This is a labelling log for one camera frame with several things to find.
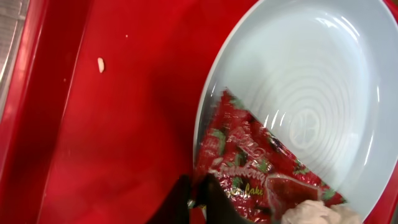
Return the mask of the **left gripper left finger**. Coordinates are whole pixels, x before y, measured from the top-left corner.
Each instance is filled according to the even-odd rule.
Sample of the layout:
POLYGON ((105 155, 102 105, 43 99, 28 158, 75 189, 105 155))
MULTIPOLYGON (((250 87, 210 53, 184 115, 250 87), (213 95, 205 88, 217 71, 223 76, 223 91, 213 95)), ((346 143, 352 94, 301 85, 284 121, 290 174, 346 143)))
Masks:
POLYGON ((191 185, 187 175, 181 175, 172 187, 159 209, 147 221, 147 224, 189 224, 191 185))

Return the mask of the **white napkin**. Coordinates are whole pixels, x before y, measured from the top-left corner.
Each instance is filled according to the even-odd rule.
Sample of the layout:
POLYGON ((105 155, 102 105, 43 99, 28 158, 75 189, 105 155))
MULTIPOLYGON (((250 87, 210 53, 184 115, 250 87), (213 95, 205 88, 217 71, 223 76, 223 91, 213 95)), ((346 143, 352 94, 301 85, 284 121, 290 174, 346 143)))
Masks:
POLYGON ((322 201, 306 200, 288 209, 281 224, 362 224, 361 217, 346 205, 325 206, 322 201))

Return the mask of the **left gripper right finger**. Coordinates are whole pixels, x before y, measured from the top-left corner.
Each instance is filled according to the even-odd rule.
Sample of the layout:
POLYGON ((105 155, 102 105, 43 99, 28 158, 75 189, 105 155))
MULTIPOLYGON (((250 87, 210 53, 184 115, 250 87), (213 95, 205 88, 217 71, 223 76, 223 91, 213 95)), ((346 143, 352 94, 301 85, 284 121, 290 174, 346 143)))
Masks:
POLYGON ((233 207, 213 174, 198 184, 196 203, 206 206, 207 224, 249 224, 233 207))

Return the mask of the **light blue plate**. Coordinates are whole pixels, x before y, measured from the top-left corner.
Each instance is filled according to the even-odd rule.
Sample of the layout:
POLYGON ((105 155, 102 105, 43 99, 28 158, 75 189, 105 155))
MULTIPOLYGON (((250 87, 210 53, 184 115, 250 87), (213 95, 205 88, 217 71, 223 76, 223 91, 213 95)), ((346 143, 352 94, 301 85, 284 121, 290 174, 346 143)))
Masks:
POLYGON ((265 0, 206 79, 198 150, 221 92, 242 104, 366 223, 397 206, 397 21, 383 0, 265 0))

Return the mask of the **red strawberry cake wrapper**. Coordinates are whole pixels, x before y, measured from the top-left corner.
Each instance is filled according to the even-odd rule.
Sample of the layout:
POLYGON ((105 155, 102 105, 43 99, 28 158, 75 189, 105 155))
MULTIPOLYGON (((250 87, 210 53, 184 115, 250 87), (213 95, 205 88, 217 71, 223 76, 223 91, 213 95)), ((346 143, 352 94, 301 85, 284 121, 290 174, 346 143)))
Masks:
POLYGON ((195 180, 213 174, 235 210, 254 223, 280 223, 306 200, 325 206, 345 199, 314 174, 224 90, 200 144, 195 180))

